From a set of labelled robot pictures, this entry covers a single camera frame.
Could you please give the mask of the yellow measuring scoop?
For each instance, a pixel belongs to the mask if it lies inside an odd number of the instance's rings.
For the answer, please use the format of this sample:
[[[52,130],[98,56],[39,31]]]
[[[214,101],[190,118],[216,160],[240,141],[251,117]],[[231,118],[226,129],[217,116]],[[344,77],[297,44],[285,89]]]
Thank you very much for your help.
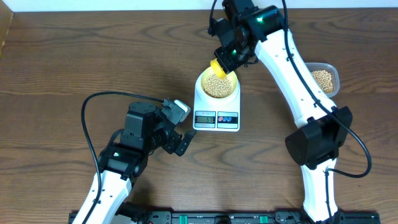
[[[210,67],[218,78],[220,79],[226,78],[227,74],[225,73],[221,65],[218,63],[216,58],[210,61]]]

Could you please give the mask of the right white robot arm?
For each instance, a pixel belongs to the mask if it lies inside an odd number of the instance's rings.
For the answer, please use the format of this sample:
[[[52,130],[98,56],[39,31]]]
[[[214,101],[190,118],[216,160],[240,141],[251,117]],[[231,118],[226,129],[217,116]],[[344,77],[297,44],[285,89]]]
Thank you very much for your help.
[[[209,21],[208,33],[221,42],[211,68],[224,78],[255,58],[270,71],[297,127],[285,145],[302,170],[304,213],[311,223],[335,222],[333,173],[351,111],[337,108],[316,83],[295,47],[287,10],[260,9],[252,1],[223,1],[222,6],[226,18]]]

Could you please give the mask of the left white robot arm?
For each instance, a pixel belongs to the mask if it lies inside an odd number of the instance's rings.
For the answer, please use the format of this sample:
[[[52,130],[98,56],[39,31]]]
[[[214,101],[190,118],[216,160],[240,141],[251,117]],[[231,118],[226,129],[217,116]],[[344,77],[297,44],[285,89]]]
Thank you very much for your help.
[[[180,100],[166,99],[161,107],[149,102],[131,103],[124,128],[113,133],[99,155],[98,171],[74,223],[110,223],[146,168],[152,151],[161,147],[182,156],[197,132],[181,135],[175,127],[189,113],[190,108]]]

